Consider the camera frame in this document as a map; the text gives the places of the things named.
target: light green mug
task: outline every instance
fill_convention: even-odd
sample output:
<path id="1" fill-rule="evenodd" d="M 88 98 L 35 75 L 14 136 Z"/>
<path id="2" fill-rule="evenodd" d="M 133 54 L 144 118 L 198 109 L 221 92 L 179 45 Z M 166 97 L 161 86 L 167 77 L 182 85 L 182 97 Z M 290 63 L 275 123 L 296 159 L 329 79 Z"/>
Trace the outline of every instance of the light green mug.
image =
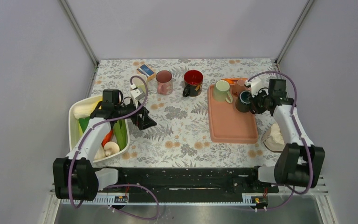
<path id="1" fill-rule="evenodd" d="M 233 102 L 233 96 L 230 91 L 230 84 L 227 81 L 218 81 L 214 88 L 212 96 L 216 101 L 227 101 L 229 104 Z"/>

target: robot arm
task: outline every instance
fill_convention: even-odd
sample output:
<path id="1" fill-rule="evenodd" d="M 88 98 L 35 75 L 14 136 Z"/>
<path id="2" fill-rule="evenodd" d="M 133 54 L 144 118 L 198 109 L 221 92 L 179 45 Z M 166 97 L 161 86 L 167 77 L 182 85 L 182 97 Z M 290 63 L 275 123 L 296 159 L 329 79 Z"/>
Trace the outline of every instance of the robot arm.
<path id="1" fill-rule="evenodd" d="M 250 85 L 248 84 L 248 87 L 252 88 L 251 94 L 248 95 L 248 102 L 250 102 L 248 109 L 253 114 L 260 114 L 268 110 L 277 122 L 286 145 L 276 165 L 255 167 L 253 178 L 260 182 L 306 187 L 310 180 L 309 163 L 311 162 L 313 171 L 311 187 L 315 187 L 324 160 L 323 148 L 316 147 L 305 134 L 298 119 L 297 108 L 294 108 L 293 114 L 291 114 L 294 100 L 287 98 L 286 80 L 271 79 L 268 85 L 268 94 L 260 83 L 261 80 L 255 78 Z M 304 142 L 310 151 L 311 161 L 308 161 Z M 298 164 L 299 157 L 302 157 L 306 163 Z"/>
<path id="2" fill-rule="evenodd" d="M 72 196 L 79 200 L 93 200 L 99 190 L 115 184 L 118 180 L 116 169 L 103 168 L 94 171 L 94 157 L 105 136 L 112 129 L 116 120 L 107 122 L 106 120 L 120 118 L 130 113 L 133 115 L 128 118 L 140 129 L 144 130 L 157 123 L 149 118 L 149 111 L 142 107 L 138 112 L 138 102 L 140 94 L 133 94 L 130 103 L 123 103 L 123 94 L 119 90 L 104 90 L 102 101 L 97 104 L 90 115 L 89 124 L 86 132 L 78 141 L 75 148 L 67 154 L 65 158 L 57 158 L 53 163 L 53 176 L 55 183 L 55 194 L 58 198 L 68 198 L 68 176 L 72 175 Z M 69 173 L 69 167 L 78 151 L 73 165 L 73 172 Z"/>

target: orange item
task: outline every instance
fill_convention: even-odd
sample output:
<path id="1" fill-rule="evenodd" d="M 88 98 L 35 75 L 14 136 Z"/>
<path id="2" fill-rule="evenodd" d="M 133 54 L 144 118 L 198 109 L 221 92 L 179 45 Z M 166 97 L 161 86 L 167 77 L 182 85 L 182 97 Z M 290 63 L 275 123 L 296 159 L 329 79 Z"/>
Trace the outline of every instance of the orange item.
<path id="1" fill-rule="evenodd" d="M 242 113 L 232 104 L 212 97 L 214 85 L 208 88 L 209 131 L 213 142 L 255 144 L 259 139 L 256 118 L 250 112 Z"/>
<path id="2" fill-rule="evenodd" d="M 113 136 L 113 129 L 110 130 L 110 132 L 105 136 L 105 138 L 102 141 L 102 147 L 105 146 L 107 142 L 109 142 L 112 139 Z"/>
<path id="3" fill-rule="evenodd" d="M 244 81 L 247 80 L 247 78 L 223 78 L 222 80 L 227 81 L 230 84 L 235 84 L 240 79 L 242 79 Z"/>

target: mug handle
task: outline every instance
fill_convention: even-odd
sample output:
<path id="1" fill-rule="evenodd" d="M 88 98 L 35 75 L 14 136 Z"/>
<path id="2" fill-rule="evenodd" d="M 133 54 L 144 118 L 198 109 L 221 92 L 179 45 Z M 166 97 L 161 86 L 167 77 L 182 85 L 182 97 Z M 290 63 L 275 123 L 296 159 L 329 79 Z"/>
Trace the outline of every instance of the mug handle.
<path id="1" fill-rule="evenodd" d="M 188 97 L 190 95 L 190 85 L 186 85 L 185 89 L 183 90 L 182 96 Z"/>
<path id="2" fill-rule="evenodd" d="M 227 101 L 227 103 L 230 104 L 233 102 L 233 96 L 231 95 L 231 91 L 228 91 L 227 95 L 228 95 L 228 97 L 226 98 L 226 101 Z"/>
<path id="3" fill-rule="evenodd" d="M 160 84 L 158 84 L 158 87 L 157 87 L 157 93 L 163 94 L 163 92 L 164 92 L 164 84 L 160 83 Z"/>

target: green vegetable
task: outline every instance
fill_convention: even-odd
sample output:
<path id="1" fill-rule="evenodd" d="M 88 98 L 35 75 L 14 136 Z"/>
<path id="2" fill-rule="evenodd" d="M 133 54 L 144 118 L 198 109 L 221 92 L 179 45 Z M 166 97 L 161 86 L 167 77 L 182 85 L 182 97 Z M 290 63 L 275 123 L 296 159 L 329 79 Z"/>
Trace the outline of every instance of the green vegetable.
<path id="1" fill-rule="evenodd" d="M 79 124 L 80 124 L 80 127 L 81 127 L 83 133 L 86 130 L 87 126 L 89 125 L 89 121 L 90 121 L 90 117 L 79 118 Z"/>
<path id="2" fill-rule="evenodd" d="M 113 126 L 113 133 L 116 136 L 117 144 L 120 150 L 123 150 L 127 145 L 127 127 L 124 120 L 119 120 Z"/>

